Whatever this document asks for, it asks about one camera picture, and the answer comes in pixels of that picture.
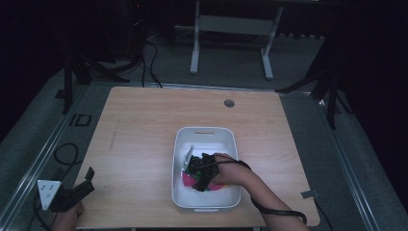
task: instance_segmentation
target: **person's hand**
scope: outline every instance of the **person's hand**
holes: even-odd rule
[[[214,156],[216,162],[234,160],[225,153],[214,153]],[[243,186],[248,176],[254,174],[250,169],[236,163],[218,164],[218,170],[219,175],[212,180],[214,184]]]
[[[84,211],[82,202],[77,203],[74,207],[63,213],[52,213],[54,223],[51,227],[53,231],[72,231],[76,229],[78,217]]]

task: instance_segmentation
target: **dark background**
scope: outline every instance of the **dark background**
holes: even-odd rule
[[[138,1],[154,27],[174,36],[174,25],[193,24],[194,1]],[[339,6],[322,6],[326,3]],[[62,33],[52,30],[46,4],[58,16]],[[217,14],[218,2],[206,2],[202,11]],[[235,1],[232,16],[273,18],[270,9],[252,1]],[[355,4],[361,7],[344,7]],[[322,53],[337,57],[340,88],[362,124],[405,209],[408,207],[407,96],[408,3],[395,1],[320,1],[287,5],[278,29],[280,36],[294,34],[326,37]],[[61,35],[95,61],[113,62],[130,57],[126,1],[2,1],[0,3],[0,141],[21,117],[44,83],[64,66]],[[318,56],[317,67],[327,68],[330,58]]]

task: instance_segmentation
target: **wooden table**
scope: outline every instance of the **wooden table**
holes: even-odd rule
[[[224,100],[232,99],[228,108]],[[183,214],[171,199],[172,157],[182,127],[225,127],[238,155],[309,226],[319,224],[309,185],[279,96],[270,91],[113,88],[76,184],[89,167],[95,191],[83,202],[82,228],[260,227],[259,212],[242,190],[229,213]]]

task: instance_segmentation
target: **white container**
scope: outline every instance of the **white container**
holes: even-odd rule
[[[218,191],[199,192],[183,184],[182,170],[187,153],[194,146],[192,156],[227,153],[238,160],[232,132],[219,127],[185,127],[178,131],[173,154],[171,195],[182,212],[227,212],[240,203],[241,188],[230,186]]]

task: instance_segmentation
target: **gray carpet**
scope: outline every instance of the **gray carpet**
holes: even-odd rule
[[[322,43],[322,40],[313,38],[299,40],[278,38],[270,55],[275,77],[268,81],[264,78],[259,49],[255,48],[262,44],[262,39],[251,42],[249,48],[204,40],[196,75],[190,75],[192,49],[189,35],[180,37],[175,45],[162,43],[159,37],[154,37],[150,41],[158,46],[159,51],[153,71],[165,87],[177,84],[252,90],[284,88],[302,79]],[[146,47],[145,56],[148,61],[152,60],[154,56],[152,46]],[[123,73],[122,76],[132,81],[129,84],[120,84],[121,86],[140,86],[140,68]],[[90,86],[74,86],[76,105],[68,115],[61,115],[63,101],[54,98],[57,90],[63,87],[63,75],[59,73],[50,79],[23,118],[0,144],[2,208],[7,205],[30,164],[50,141],[49,137],[54,134],[55,127],[60,125],[62,132],[53,140],[54,145],[49,145],[50,149],[73,142],[79,148],[78,159],[84,157],[109,90],[112,86],[119,85],[97,79],[95,78]],[[310,91],[313,85],[306,86],[300,91]],[[342,145],[340,152],[343,151],[349,160],[364,192],[364,198],[370,205],[376,222],[374,227],[364,223],[356,205],[356,195],[350,190],[347,173],[341,165],[342,159],[339,159],[339,147],[336,139],[333,139],[333,131],[328,128],[324,119],[322,111],[324,109],[307,94],[293,93],[282,95],[281,98],[310,186],[320,194],[316,202],[328,216],[334,230],[408,230],[406,212],[397,200],[356,118],[339,106],[334,138],[340,141]],[[90,125],[69,126],[69,121],[74,115],[91,116]],[[72,160],[71,147],[63,148],[59,153],[66,161]],[[40,178],[50,178],[60,166],[53,157],[49,157]],[[79,166],[67,175],[64,180],[66,187],[72,187],[78,170]],[[26,202],[18,211],[12,229],[25,230],[30,224],[33,214],[32,198],[33,193],[25,198]],[[322,213],[320,219],[320,225],[312,230],[329,230]],[[40,229],[36,221],[31,228]]]

